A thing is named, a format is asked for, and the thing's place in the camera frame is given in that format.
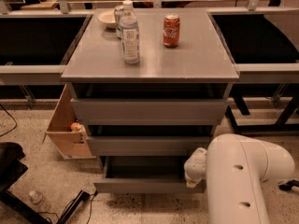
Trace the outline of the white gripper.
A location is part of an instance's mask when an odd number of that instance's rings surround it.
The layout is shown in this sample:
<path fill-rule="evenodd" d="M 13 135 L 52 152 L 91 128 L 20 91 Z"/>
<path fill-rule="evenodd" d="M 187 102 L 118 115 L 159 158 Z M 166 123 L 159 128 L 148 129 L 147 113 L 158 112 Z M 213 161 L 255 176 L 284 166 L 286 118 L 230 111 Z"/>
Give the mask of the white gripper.
<path fill-rule="evenodd" d="M 194 189 L 206 178 L 206 154 L 207 150 L 199 147 L 184 163 L 184 177 L 186 187 Z"/>

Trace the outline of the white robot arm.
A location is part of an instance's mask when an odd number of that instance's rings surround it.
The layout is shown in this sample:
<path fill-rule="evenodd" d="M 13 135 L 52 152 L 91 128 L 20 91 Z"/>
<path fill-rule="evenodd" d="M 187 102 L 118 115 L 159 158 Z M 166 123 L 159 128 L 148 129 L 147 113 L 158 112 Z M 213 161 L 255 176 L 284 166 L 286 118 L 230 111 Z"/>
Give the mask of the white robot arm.
<path fill-rule="evenodd" d="M 262 184 L 292 179 L 292 155 L 277 144 L 222 134 L 184 163 L 186 186 L 206 181 L 209 224 L 270 224 Z"/>

